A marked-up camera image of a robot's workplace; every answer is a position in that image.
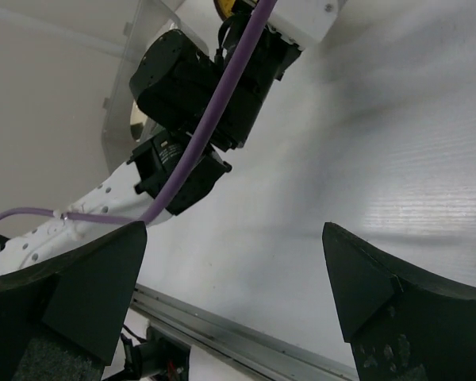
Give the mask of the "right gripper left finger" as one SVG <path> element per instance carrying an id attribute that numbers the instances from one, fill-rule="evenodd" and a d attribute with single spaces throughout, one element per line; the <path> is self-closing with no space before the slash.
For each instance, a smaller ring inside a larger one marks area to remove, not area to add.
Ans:
<path id="1" fill-rule="evenodd" d="M 0 380 L 100 380 L 146 244 L 146 227 L 137 221 L 0 275 Z"/>

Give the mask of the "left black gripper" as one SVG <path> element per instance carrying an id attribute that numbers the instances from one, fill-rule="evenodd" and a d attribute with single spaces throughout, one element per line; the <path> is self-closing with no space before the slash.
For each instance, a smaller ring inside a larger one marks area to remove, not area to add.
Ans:
<path id="1" fill-rule="evenodd" d="M 139 109 L 170 131 L 193 133 L 242 37 L 249 16 L 223 22 L 214 57 L 184 32 L 164 33 L 145 52 L 129 81 Z M 301 55 L 278 33 L 264 29 L 210 142 L 220 150 L 244 146 L 274 81 Z"/>

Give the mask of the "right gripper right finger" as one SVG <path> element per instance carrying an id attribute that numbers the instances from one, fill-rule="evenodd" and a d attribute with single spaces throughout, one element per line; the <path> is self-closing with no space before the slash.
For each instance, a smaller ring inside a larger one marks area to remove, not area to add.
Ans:
<path id="1" fill-rule="evenodd" d="M 476 380 L 476 287 L 327 222 L 324 257 L 361 380 Z"/>

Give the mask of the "cream plate black patch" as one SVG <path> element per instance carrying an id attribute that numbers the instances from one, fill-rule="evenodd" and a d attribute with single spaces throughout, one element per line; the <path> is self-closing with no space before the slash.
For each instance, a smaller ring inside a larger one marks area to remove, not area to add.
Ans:
<path id="1" fill-rule="evenodd" d="M 130 133 L 133 140 L 139 141 L 141 139 L 147 119 L 148 117 L 140 110 L 136 102 L 133 102 L 129 118 Z"/>

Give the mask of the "yellow patterned plate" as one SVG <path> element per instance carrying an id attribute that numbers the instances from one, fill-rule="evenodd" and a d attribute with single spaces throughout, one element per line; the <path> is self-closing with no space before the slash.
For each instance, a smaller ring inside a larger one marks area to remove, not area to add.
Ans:
<path id="1" fill-rule="evenodd" d="M 213 0 L 217 14 L 222 21 L 232 16 L 232 8 L 235 2 L 236 0 Z"/>

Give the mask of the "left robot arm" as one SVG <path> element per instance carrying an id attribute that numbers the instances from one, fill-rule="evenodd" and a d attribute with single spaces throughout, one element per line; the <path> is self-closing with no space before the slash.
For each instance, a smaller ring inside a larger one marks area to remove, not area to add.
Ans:
<path id="1" fill-rule="evenodd" d="M 245 13 L 227 18 L 214 56 L 182 30 L 160 36 L 129 81 L 138 109 L 157 124 L 108 179 L 16 238 L 0 235 L 0 275 L 82 247 L 132 221 L 156 225 L 202 200 L 244 146 L 272 84 L 301 55 Z"/>

